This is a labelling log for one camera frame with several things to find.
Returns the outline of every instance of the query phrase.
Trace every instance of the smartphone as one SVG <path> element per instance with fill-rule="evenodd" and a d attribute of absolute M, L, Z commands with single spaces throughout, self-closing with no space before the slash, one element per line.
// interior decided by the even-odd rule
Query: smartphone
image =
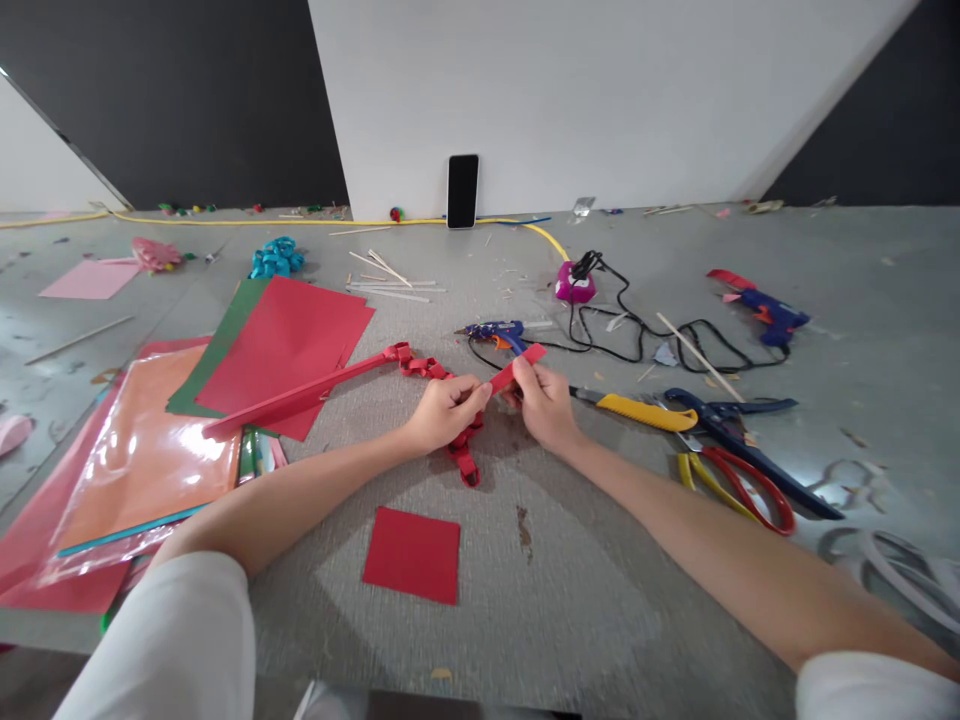
<path fill-rule="evenodd" d="M 477 224 L 477 181 L 480 158 L 452 155 L 447 165 L 447 227 L 466 230 Z"/>

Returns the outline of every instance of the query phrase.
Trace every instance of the red paper chain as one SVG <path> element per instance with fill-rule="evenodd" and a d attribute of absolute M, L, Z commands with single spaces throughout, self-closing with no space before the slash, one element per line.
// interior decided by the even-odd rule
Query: red paper chain
<path fill-rule="evenodd" d="M 427 377 L 436 380 L 446 380 L 456 377 L 452 372 L 448 372 L 436 358 L 416 358 L 413 351 L 410 350 L 410 343 L 397 343 L 391 345 L 383 351 L 383 354 L 390 360 L 397 360 L 400 363 L 400 372 L 405 376 L 419 374 L 420 377 Z M 478 412 L 467 428 L 457 435 L 452 443 L 447 446 L 447 454 L 453 458 L 460 468 L 460 480 L 470 488 L 475 488 L 480 484 L 480 468 L 474 462 L 470 455 L 470 447 L 467 444 L 473 435 L 483 427 L 483 412 Z"/>

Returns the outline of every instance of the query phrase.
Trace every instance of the black wall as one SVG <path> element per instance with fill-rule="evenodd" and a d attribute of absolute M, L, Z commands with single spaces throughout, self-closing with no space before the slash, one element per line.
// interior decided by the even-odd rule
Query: black wall
<path fill-rule="evenodd" d="M 960 2 L 924 0 L 764 200 L 960 205 Z"/>
<path fill-rule="evenodd" d="M 307 0 L 0 0 L 0 67 L 137 209 L 348 202 Z"/>

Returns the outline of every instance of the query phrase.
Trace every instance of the orange paper sheet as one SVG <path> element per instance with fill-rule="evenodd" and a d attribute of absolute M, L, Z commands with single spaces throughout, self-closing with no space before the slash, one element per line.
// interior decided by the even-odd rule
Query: orange paper sheet
<path fill-rule="evenodd" d="M 203 351 L 131 365 L 80 476 L 59 550 L 204 505 L 236 485 L 240 434 L 206 440 L 203 428 L 214 420 L 165 412 Z"/>

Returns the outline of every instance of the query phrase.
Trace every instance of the white wall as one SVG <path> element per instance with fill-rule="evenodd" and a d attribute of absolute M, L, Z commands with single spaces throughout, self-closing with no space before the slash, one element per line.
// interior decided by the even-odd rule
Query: white wall
<path fill-rule="evenodd" d="M 757 197 L 916 0 L 309 0 L 354 216 Z"/>
<path fill-rule="evenodd" d="M 92 212 L 89 200 L 124 209 L 0 75 L 0 212 Z"/>

